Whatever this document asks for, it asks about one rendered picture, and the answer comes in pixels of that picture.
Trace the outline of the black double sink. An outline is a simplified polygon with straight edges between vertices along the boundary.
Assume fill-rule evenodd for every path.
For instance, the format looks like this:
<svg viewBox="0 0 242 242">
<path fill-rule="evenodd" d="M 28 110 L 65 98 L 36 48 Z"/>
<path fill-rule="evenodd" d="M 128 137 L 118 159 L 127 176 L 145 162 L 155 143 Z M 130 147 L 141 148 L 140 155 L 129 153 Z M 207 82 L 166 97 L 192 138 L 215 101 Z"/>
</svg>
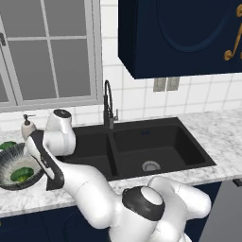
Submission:
<svg viewBox="0 0 242 242">
<path fill-rule="evenodd" d="M 215 162 L 177 117 L 78 127 L 66 164 L 88 164 L 108 181 L 213 166 Z"/>
</svg>

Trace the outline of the green broccoli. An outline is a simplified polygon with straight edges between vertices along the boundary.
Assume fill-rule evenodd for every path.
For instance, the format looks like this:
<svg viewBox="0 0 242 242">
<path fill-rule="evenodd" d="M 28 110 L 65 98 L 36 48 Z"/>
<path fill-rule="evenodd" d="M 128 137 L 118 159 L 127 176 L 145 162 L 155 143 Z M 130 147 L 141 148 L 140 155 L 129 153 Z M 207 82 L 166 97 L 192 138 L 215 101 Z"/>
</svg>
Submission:
<svg viewBox="0 0 242 242">
<path fill-rule="evenodd" d="M 25 182 L 28 178 L 34 175 L 34 170 L 31 167 L 21 167 L 15 170 L 11 175 L 10 179 L 13 182 Z"/>
</svg>

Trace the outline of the grey patterned bowl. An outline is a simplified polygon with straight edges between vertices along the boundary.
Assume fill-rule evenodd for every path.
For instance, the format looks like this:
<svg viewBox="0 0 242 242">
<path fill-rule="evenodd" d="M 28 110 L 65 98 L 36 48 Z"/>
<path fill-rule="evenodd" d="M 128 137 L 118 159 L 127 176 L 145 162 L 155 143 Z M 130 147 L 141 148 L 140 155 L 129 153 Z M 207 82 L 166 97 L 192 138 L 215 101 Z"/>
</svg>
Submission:
<svg viewBox="0 0 242 242">
<path fill-rule="evenodd" d="M 26 181 L 12 181 L 10 175 L 21 167 L 31 167 L 34 175 Z M 44 172 L 35 159 L 26 151 L 25 143 L 0 149 L 0 187 L 10 191 L 23 190 L 35 184 Z"/>
</svg>

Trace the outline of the black kitchen tap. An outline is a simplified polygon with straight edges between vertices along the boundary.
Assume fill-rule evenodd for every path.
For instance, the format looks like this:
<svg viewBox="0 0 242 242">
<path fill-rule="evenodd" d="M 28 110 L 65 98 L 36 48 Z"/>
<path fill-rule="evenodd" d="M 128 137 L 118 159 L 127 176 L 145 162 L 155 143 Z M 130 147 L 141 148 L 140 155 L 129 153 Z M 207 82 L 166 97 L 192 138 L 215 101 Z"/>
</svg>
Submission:
<svg viewBox="0 0 242 242">
<path fill-rule="evenodd" d="M 114 122 L 118 120 L 118 114 L 112 111 L 112 89 L 109 81 L 106 79 L 104 84 L 104 127 L 112 130 Z"/>
</svg>

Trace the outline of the white soap dispenser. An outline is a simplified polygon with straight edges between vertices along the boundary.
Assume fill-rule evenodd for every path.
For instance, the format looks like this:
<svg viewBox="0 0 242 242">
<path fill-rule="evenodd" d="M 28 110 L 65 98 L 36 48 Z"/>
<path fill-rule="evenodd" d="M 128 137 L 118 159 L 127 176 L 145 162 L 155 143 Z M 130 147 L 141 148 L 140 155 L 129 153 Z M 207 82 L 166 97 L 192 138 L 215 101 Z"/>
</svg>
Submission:
<svg viewBox="0 0 242 242">
<path fill-rule="evenodd" d="M 35 124 L 32 121 L 28 120 L 28 115 L 24 114 L 24 123 L 21 126 L 21 132 L 24 140 L 36 129 Z"/>
</svg>

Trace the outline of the grey framed window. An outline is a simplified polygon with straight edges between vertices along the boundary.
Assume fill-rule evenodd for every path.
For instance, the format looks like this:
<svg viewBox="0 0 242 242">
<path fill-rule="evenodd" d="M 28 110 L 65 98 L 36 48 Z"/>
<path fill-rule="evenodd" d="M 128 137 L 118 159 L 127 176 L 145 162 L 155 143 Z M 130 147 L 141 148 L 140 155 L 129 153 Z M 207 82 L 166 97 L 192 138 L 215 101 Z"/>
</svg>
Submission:
<svg viewBox="0 0 242 242">
<path fill-rule="evenodd" d="M 99 0 L 0 0 L 0 112 L 102 99 Z"/>
</svg>

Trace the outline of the green vegetable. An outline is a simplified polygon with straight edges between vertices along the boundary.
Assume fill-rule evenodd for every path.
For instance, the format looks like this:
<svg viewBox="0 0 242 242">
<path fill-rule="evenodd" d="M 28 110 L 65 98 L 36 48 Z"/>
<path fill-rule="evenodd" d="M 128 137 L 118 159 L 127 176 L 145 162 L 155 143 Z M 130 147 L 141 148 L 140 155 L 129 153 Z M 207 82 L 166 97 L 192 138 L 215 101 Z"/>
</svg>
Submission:
<svg viewBox="0 0 242 242">
<path fill-rule="evenodd" d="M 15 146 L 17 143 L 16 142 L 13 142 L 13 141 L 6 141 L 6 142 L 4 142 L 4 143 L 2 143 L 1 145 L 0 145 L 0 149 L 1 150 L 4 150 L 4 149 L 6 149 L 6 148 L 9 148 L 9 147 L 13 147 L 13 146 Z"/>
</svg>

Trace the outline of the dark blue base cupboard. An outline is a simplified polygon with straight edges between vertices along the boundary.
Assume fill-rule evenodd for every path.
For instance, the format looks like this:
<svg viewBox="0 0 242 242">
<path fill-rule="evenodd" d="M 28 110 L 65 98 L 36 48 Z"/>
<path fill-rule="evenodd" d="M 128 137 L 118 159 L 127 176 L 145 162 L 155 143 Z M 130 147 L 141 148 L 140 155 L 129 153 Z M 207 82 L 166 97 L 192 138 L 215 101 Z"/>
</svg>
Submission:
<svg viewBox="0 0 242 242">
<path fill-rule="evenodd" d="M 108 229 L 88 224 L 77 206 L 0 218 L 0 242 L 110 242 Z"/>
</svg>

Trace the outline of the grey dishwasher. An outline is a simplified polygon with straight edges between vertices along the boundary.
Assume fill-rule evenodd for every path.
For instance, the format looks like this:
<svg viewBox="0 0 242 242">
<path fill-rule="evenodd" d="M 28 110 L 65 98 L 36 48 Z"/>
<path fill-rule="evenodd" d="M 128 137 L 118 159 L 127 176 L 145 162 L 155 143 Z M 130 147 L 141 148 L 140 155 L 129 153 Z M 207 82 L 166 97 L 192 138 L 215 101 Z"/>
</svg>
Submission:
<svg viewBox="0 0 242 242">
<path fill-rule="evenodd" d="M 199 242 L 242 242 L 242 186 L 221 184 Z"/>
</svg>

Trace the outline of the grey wall socket plate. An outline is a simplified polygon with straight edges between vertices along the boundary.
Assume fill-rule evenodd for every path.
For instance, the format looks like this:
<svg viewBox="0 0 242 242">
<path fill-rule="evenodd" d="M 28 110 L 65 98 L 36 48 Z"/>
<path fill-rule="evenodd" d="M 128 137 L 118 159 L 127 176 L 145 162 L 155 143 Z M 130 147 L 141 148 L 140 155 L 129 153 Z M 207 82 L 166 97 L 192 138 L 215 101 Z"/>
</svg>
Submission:
<svg viewBox="0 0 242 242">
<path fill-rule="evenodd" d="M 165 90 L 166 78 L 155 78 L 153 91 L 154 92 L 163 92 Z"/>
<path fill-rule="evenodd" d="M 179 77 L 170 77 L 167 80 L 166 90 L 167 91 L 177 91 L 179 89 L 180 78 Z"/>
</svg>

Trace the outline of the dark blue wall cupboard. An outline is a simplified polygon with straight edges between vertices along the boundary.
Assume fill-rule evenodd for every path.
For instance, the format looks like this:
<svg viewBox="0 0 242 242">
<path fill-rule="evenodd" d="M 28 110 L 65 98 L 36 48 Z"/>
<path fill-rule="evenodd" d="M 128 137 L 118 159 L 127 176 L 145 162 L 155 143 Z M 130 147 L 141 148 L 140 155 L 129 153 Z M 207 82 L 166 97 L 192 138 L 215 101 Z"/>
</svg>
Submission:
<svg viewBox="0 0 242 242">
<path fill-rule="evenodd" d="M 242 0 L 118 0 L 118 57 L 133 78 L 242 72 Z"/>
</svg>

